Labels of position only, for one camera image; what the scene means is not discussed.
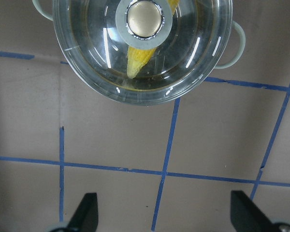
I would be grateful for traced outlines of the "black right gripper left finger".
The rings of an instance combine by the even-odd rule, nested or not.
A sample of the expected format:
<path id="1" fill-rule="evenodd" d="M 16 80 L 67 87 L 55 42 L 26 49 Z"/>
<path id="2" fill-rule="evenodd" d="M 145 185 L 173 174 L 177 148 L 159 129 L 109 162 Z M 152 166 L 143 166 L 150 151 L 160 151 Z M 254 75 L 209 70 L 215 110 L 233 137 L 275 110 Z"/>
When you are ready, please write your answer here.
<path id="1" fill-rule="evenodd" d="M 95 232 L 98 227 L 97 193 L 86 193 L 67 225 L 69 232 Z"/>

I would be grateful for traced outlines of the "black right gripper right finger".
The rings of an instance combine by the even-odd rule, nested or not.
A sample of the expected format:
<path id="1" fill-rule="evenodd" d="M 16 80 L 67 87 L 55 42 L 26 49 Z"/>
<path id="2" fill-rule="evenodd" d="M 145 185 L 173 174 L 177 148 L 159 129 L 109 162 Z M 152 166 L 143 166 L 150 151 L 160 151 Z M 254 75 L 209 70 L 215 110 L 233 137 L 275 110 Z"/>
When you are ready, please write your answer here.
<path id="1" fill-rule="evenodd" d="M 230 220 L 236 232 L 270 232 L 273 223 L 241 190 L 231 191 Z"/>

